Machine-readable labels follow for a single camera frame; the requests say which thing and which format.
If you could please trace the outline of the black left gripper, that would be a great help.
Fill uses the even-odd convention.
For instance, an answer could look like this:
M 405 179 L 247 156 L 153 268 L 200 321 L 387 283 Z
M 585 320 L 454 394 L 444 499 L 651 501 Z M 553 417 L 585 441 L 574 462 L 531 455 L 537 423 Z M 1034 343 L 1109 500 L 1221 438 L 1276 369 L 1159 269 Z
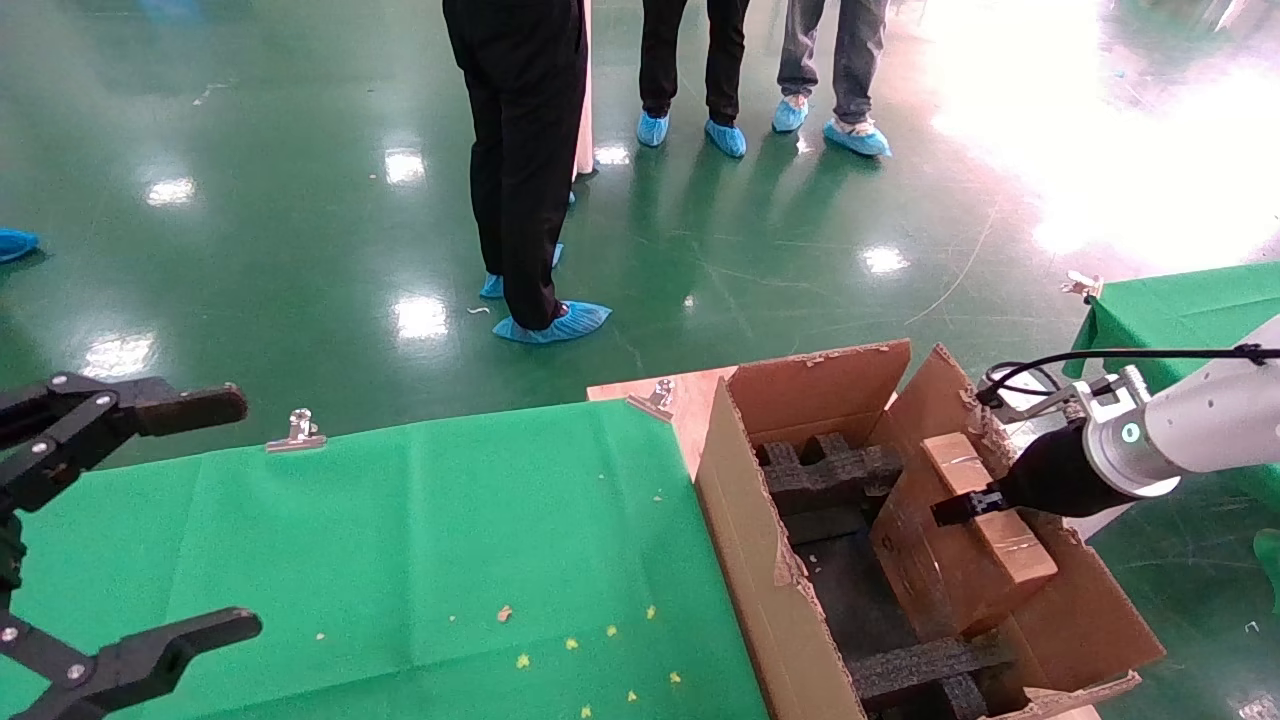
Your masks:
M 105 382 L 61 373 L 1 401 L 1 592 L 22 585 L 26 543 L 17 511 L 37 512 L 134 437 L 174 436 L 242 421 L 232 383 L 179 391 L 159 377 Z M 170 694 L 195 657 L 253 639 L 261 618 L 223 609 L 155 626 L 87 655 L 3 611 L 3 655 L 47 689 L 14 719 L 104 719 Z

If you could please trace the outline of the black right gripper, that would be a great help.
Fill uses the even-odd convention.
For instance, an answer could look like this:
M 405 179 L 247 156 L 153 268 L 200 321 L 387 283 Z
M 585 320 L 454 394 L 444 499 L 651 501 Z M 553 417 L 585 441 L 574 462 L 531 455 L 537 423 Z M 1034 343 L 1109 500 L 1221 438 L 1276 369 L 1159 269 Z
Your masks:
M 952 527 L 1011 507 L 1088 518 L 1114 507 L 1114 487 L 1093 469 L 1084 427 L 1068 424 L 1033 439 L 996 484 L 931 506 L 937 527 Z

